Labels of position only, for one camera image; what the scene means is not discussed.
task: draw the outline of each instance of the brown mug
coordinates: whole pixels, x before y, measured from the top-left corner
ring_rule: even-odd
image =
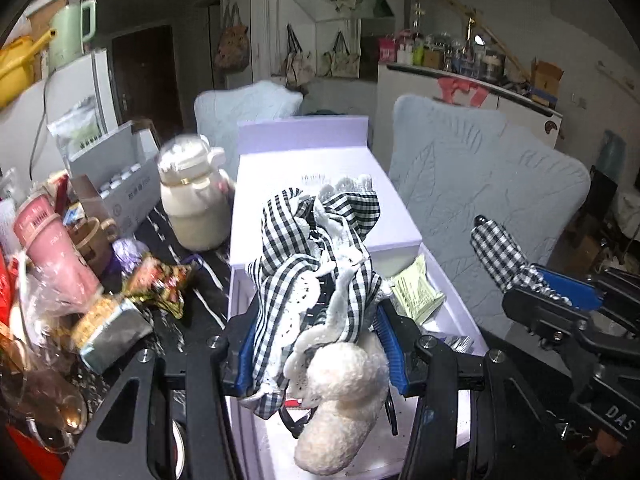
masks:
[[[111,260],[111,243],[118,238],[115,220],[100,223],[96,217],[83,218],[69,228],[69,236],[87,265],[100,276]]]

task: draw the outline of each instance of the brown backpack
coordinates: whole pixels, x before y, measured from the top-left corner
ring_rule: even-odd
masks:
[[[235,18],[238,19],[237,25],[234,25]],[[249,66],[249,27],[242,24],[238,4],[233,5],[230,13],[229,4],[226,4],[222,25],[224,30],[220,36],[213,66],[225,74],[242,72]]]

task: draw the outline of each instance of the cream fluffy plush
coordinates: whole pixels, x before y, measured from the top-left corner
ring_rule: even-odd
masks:
[[[347,467],[380,414],[388,392],[388,362],[378,337],[332,343],[316,352],[307,371],[307,395],[321,399],[294,455],[298,467],[331,475]]]

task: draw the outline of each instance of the blue water jug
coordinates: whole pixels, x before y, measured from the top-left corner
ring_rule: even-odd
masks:
[[[607,175],[616,184],[625,166],[626,142],[611,130],[604,131],[604,141],[596,162],[596,170]]]

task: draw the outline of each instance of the thermos lid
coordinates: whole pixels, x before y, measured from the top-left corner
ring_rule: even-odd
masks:
[[[207,137],[175,137],[160,150],[158,171],[163,184],[176,186],[203,177],[225,162],[225,150],[211,148]]]

